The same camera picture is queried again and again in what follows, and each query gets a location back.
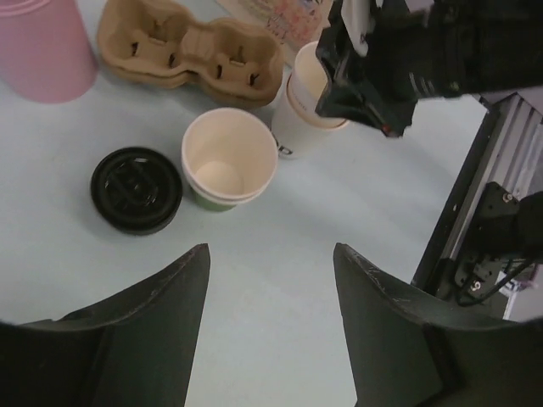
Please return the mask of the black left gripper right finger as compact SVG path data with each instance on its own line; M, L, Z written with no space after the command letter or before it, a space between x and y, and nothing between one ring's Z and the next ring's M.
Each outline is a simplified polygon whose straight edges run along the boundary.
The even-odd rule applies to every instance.
M541 320L457 308L343 243L333 266L358 405L541 405Z

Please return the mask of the stack of black lids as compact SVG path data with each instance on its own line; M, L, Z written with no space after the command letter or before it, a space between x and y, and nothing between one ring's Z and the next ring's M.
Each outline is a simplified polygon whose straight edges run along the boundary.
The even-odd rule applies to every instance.
M121 148L92 173L92 202L116 230L147 236L166 228L183 196L182 178L163 154L144 147Z

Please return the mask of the pink straw holder cup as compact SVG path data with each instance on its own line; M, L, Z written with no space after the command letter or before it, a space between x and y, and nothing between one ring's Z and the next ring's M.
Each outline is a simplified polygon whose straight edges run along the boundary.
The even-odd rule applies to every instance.
M79 98L98 63L73 0L1 2L1 79L39 103Z

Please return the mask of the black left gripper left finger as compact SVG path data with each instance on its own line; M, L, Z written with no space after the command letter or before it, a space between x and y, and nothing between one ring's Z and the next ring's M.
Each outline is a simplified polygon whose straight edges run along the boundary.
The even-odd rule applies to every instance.
M3 406L183 406L210 277L199 244L64 318L1 325Z

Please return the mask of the brown cardboard cup carrier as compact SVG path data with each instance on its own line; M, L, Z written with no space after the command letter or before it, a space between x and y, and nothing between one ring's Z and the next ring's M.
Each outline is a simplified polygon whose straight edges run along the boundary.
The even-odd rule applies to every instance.
M97 43L120 78L165 89L192 83L243 109L271 103L283 81L283 51L264 28L233 18L200 22L174 1L108 1Z

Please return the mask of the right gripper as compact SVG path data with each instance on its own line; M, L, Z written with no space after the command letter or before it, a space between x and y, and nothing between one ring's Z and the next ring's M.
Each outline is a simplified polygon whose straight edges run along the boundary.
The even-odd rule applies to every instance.
M335 1L316 57L327 85L315 111L401 137L424 99L542 84L539 1Z

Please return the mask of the brown paper takeout bag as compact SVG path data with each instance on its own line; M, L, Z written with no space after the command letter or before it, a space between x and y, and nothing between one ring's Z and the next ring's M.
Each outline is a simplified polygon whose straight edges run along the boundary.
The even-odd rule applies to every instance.
M294 62L297 52L317 41L328 26L331 0L219 0L233 18L260 25L280 42L285 63Z

